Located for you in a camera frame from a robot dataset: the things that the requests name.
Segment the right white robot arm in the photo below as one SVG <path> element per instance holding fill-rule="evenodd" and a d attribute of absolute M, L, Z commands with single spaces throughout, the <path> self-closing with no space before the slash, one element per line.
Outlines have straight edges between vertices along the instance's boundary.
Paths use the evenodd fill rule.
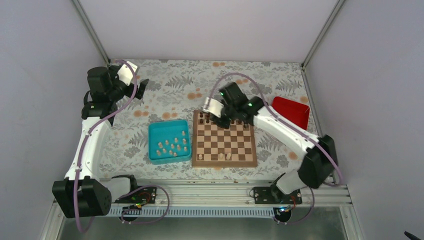
<path fill-rule="evenodd" d="M 219 90 L 221 100 L 207 97 L 193 113 L 192 136 L 186 120 L 155 122 L 148 127 L 148 156 L 153 164 L 190 160 L 193 167 L 255 167 L 254 129 L 282 142 L 299 158 L 297 170 L 282 173 L 271 184 L 278 204 L 303 188 L 317 189 L 338 168 L 334 140 L 317 136 L 278 114 L 262 97 L 248 98 L 235 82 Z"/>

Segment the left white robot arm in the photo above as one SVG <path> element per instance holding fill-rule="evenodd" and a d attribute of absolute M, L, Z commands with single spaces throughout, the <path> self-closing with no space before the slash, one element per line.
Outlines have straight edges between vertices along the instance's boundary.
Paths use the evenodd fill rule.
<path fill-rule="evenodd" d="M 120 197 L 131 203 L 139 197 L 133 175 L 117 175 L 100 182 L 100 159 L 112 130 L 117 103 L 124 97 L 142 99 L 148 79 L 135 85 L 138 66 L 128 61 L 87 72 L 89 91 L 83 98 L 82 129 L 72 164 L 52 193 L 66 218 L 105 216 Z"/>

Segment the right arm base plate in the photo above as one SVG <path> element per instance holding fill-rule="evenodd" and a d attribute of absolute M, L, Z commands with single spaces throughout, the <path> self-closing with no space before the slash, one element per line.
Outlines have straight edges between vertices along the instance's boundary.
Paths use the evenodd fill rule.
<path fill-rule="evenodd" d="M 256 186 L 251 189 L 249 196 L 257 205 L 299 205 L 303 203 L 299 189 L 290 194 L 284 194 L 278 188 Z"/>

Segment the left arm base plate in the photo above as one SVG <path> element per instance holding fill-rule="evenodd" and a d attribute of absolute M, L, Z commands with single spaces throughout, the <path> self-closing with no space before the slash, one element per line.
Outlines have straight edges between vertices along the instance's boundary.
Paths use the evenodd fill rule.
<path fill-rule="evenodd" d="M 128 196 L 117 199 L 115 204 L 133 204 L 145 205 L 154 204 L 156 200 L 157 187 L 155 186 L 142 186 Z"/>

